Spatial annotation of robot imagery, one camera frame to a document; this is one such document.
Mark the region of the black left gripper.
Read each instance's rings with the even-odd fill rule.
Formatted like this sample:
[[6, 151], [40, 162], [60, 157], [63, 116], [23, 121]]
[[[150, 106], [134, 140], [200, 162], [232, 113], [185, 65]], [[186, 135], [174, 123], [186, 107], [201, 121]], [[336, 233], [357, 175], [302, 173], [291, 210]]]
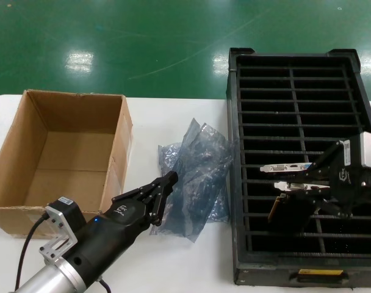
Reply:
[[160, 226], [167, 203], [178, 182], [169, 171], [153, 182], [112, 198], [110, 208], [91, 219], [78, 233], [68, 262], [90, 287], [145, 231], [150, 222]]

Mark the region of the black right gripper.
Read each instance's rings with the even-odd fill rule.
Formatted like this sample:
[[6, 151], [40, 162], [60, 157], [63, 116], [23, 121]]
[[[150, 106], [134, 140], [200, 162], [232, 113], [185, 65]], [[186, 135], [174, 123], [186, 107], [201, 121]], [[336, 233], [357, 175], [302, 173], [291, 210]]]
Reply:
[[329, 215], [350, 219], [355, 207], [371, 203], [371, 168], [342, 167], [343, 164], [343, 141], [338, 140], [304, 171], [304, 181], [329, 181], [330, 189], [309, 189], [307, 199]]

